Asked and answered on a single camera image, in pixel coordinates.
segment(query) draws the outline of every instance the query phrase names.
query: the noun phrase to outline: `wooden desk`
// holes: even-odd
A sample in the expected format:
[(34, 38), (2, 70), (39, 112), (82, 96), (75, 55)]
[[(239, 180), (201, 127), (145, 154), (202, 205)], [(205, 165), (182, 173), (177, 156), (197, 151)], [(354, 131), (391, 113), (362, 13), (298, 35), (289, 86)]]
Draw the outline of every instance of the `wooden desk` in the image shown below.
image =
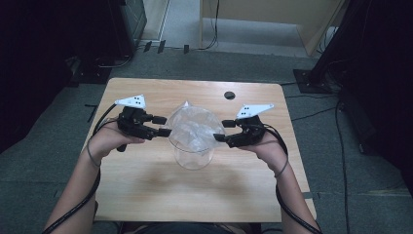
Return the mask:
[[(336, 20), (344, 2), (345, 0), (221, 0), (218, 18), (297, 24), (307, 54), (311, 56), (328, 27)], [(203, 46), (203, 18), (215, 19), (216, 3), (217, 0), (201, 0), (200, 47)]]
[[(235, 99), (226, 99), (227, 91), (234, 92)], [(276, 107), (260, 118), (279, 130), (300, 187), (303, 192), (309, 191), (281, 86), (114, 78), (103, 94), (90, 134), (116, 99), (136, 95), (145, 95), (148, 113), (166, 117), (185, 100), (214, 112), (221, 120), (235, 119), (245, 103), (273, 103)], [(108, 116), (115, 117), (121, 111), (117, 106)], [(240, 149), (218, 147), (208, 166), (190, 171), (175, 162), (168, 139), (156, 137), (144, 144), (128, 145), (124, 153), (112, 151), (103, 159), (101, 174), (96, 220), (281, 221), (273, 173), (253, 153)], [(316, 215), (313, 200), (306, 201)]]

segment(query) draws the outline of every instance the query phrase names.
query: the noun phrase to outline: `bracelet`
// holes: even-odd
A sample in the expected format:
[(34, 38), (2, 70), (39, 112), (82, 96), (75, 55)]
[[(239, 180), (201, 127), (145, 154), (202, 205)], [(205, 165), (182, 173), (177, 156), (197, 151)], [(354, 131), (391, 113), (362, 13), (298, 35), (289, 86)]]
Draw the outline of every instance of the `bracelet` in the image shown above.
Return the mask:
[(286, 161), (285, 161), (284, 166), (282, 167), (282, 170), (281, 170), (278, 174), (274, 175), (275, 178), (277, 178), (277, 177), (279, 177), (279, 176), (282, 175), (282, 173), (283, 173), (283, 171), (285, 170), (287, 164), (288, 164), (288, 157), (286, 157)]
[(89, 138), (88, 143), (86, 144), (86, 149), (88, 150), (88, 154), (89, 154), (89, 157), (91, 158), (92, 163), (93, 163), (96, 167), (100, 168), (100, 165), (102, 165), (102, 162), (100, 161), (100, 163), (98, 164), (98, 163), (94, 160), (94, 158), (92, 157), (91, 151), (90, 151), (90, 149), (89, 149), (89, 142), (91, 141), (91, 139), (92, 139), (92, 138)]

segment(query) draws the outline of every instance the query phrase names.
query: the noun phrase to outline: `gray carpet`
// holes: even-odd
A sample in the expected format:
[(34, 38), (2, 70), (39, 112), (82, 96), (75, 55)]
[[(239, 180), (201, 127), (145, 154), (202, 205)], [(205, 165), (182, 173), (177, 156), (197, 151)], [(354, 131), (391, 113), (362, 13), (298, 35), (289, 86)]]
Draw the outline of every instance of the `gray carpet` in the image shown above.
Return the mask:
[[(157, 48), (138, 51), (111, 77), (188, 79), (235, 82), (294, 82), (293, 68), (311, 69), (317, 61)], [(30, 134), (0, 155), (0, 233), (39, 233), (59, 192), (69, 179), (104, 85), (65, 88), (43, 113)], [(341, 146), (334, 109), (337, 97), (301, 96), (296, 85), (283, 86), (306, 174), (324, 233), (346, 233)], [(398, 170), (380, 156), (358, 152), (345, 112), (338, 112), (343, 134), (352, 233), (411, 233), (413, 203)], [(263, 230), (278, 227), (263, 223)], [(93, 233), (116, 233), (116, 225), (99, 222)]]

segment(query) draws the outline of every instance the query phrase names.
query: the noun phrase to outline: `human arm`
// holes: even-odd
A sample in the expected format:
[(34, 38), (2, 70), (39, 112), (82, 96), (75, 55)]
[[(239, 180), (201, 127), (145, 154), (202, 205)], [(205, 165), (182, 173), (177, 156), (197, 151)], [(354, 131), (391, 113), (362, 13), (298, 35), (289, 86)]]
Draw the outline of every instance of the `human arm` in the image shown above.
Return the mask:
[[(256, 153), (257, 157), (267, 163), (270, 170), (277, 176), (277, 186), (284, 203), (301, 219), (319, 230), (298, 185), (295, 173), (287, 161), (279, 141), (269, 133), (255, 144), (240, 147), (240, 149)], [(282, 209), (283, 233), (311, 233), (292, 219)]]
[[(77, 206), (90, 192), (99, 172), (99, 167), (94, 163), (100, 164), (103, 157), (107, 156), (112, 149), (123, 144), (142, 142), (144, 142), (144, 139), (123, 135), (116, 122), (104, 125), (89, 141), (89, 150), (94, 161), (90, 158), (86, 146), (79, 156), (72, 176), (58, 199), (45, 229)], [(93, 219), (94, 195), (82, 209), (60, 225), (53, 233), (90, 233)]]

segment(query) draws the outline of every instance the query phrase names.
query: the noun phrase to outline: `forearm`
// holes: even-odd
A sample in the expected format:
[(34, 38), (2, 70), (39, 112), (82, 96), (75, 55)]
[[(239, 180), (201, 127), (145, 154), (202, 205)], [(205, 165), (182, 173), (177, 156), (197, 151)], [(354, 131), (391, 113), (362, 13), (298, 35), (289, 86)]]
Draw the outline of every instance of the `forearm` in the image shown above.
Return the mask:
[[(77, 206), (91, 191), (99, 168), (89, 158), (86, 149), (79, 156), (76, 167), (46, 224), (49, 227)], [(94, 196), (76, 214), (60, 225), (54, 233), (90, 233), (94, 218)]]
[[(282, 200), (298, 217), (318, 229), (303, 194), (298, 185), (294, 171), (288, 164), (282, 174), (277, 177), (277, 185), (282, 196)], [(284, 233), (311, 233), (298, 222), (292, 219), (282, 209), (282, 226)]]

